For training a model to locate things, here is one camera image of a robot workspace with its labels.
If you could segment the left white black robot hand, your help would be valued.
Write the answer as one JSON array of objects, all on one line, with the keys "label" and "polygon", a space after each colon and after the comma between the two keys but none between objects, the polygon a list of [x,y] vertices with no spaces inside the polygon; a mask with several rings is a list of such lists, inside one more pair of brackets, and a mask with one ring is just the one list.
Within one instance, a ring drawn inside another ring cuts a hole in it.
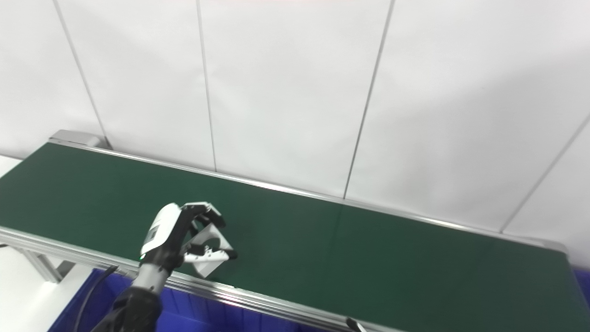
[{"label": "left white black robot hand", "polygon": [[226,226],[221,213],[210,202],[174,202],[162,207],[146,235],[140,264],[152,264],[168,273],[190,264],[207,277],[223,262],[238,254],[220,229]]}]

